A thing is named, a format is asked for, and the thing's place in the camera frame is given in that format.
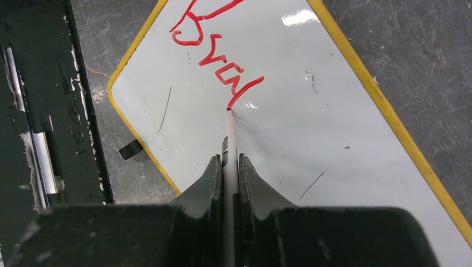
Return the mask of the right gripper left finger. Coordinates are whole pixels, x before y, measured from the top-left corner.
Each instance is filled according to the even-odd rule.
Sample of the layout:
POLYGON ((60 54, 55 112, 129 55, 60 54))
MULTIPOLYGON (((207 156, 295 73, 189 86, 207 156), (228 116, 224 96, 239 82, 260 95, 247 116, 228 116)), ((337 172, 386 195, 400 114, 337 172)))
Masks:
POLYGON ((200 178, 171 202, 175 214, 169 263, 219 266, 222 232, 222 161, 213 156, 200 178))

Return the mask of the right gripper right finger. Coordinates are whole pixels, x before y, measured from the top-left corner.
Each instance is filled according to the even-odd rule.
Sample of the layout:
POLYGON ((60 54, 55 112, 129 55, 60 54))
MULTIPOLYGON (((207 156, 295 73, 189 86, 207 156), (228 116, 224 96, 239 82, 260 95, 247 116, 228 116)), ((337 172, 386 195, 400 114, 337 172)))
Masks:
POLYGON ((296 207, 257 173, 249 157, 239 155, 239 253, 242 266, 282 266, 274 211, 296 207))

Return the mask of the red whiteboard marker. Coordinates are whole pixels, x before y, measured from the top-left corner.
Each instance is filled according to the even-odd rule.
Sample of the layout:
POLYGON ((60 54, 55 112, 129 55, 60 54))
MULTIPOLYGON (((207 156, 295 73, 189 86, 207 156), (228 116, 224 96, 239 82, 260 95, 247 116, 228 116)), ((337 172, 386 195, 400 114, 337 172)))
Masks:
POLYGON ((222 170, 224 215, 221 266, 236 266, 233 196, 239 192, 239 187, 237 146, 235 142, 234 115, 232 110, 227 110, 224 123, 222 170))

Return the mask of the yellow framed whiteboard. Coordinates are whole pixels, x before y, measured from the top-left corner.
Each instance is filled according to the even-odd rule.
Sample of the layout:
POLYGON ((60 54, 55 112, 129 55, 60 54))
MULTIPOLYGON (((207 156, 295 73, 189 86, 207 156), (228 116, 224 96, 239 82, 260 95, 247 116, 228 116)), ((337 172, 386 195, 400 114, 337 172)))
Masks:
POLYGON ((176 192, 221 152, 231 105, 239 152, 297 205, 394 206, 441 266, 470 266, 457 216, 401 144, 320 1, 158 1, 109 99, 176 192))

